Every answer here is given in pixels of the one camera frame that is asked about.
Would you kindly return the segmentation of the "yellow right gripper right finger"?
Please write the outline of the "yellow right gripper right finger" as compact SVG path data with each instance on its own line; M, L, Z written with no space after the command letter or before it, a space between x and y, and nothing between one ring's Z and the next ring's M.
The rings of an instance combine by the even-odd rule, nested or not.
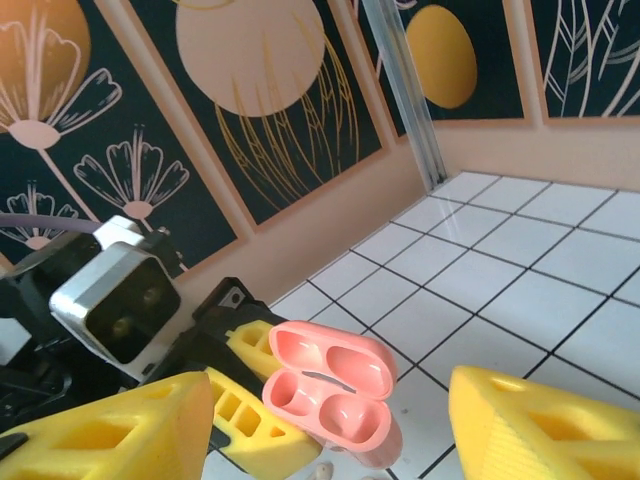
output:
M640 480L640 413L457 366L449 418L465 480Z

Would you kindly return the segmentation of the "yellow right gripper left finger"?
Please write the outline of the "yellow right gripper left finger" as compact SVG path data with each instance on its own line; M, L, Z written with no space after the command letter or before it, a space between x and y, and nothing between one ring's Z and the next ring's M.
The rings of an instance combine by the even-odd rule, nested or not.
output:
M0 434L0 480L201 480L214 417L188 372Z

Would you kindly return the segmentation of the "pink earbud charging case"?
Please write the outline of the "pink earbud charging case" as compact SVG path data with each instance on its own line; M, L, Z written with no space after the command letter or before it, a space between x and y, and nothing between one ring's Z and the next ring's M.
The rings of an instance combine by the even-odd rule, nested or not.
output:
M403 437L387 399L397 366L380 341L307 321L270 330L281 368L266 381L262 402L277 417L371 469L391 467Z

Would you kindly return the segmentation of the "aluminium corner post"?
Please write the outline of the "aluminium corner post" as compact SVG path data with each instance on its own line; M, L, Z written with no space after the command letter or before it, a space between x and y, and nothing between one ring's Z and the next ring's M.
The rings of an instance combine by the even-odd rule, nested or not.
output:
M362 0L425 189L447 178L406 32L394 0Z

